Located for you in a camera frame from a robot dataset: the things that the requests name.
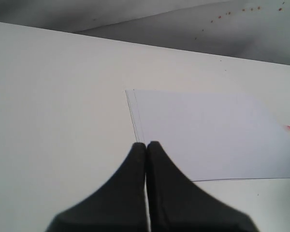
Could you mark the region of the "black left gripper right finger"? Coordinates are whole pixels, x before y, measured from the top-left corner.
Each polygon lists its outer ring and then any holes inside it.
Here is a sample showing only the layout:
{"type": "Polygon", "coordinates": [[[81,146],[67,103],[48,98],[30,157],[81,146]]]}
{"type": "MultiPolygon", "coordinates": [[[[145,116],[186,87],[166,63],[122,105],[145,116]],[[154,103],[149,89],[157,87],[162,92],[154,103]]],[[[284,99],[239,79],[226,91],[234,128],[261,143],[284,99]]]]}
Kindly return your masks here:
{"type": "Polygon", "coordinates": [[[255,232],[252,219],[190,181],[159,142],[147,146],[146,187],[153,232],[255,232]]]}

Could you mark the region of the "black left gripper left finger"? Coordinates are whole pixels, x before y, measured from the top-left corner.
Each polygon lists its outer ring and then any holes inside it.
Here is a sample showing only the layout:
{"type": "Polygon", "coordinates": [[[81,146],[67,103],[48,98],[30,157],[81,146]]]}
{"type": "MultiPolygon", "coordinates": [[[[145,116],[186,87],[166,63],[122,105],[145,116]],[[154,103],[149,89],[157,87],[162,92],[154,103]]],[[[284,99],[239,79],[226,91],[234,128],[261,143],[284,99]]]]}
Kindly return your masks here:
{"type": "Polygon", "coordinates": [[[127,157],[97,191],[59,213],[48,232],[146,232],[146,146],[134,143],[127,157]]]}

